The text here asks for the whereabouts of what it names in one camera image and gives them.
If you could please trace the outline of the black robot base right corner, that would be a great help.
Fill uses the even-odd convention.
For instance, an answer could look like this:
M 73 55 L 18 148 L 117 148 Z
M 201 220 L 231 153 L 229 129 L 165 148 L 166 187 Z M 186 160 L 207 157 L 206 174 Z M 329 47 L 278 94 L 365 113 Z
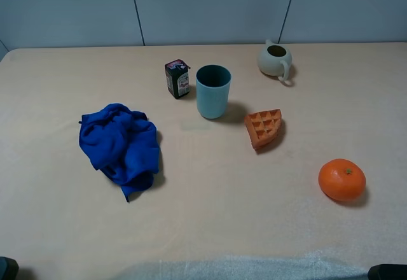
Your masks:
M 369 280 L 407 280 L 407 265 L 380 264 L 368 271 Z

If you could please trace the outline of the black robot base left corner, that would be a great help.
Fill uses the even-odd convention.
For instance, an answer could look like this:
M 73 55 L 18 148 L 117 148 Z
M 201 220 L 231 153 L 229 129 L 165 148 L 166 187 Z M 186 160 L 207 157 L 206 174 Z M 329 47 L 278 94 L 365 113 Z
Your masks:
M 14 259 L 0 257 L 0 280 L 15 280 L 18 270 L 18 263 Z

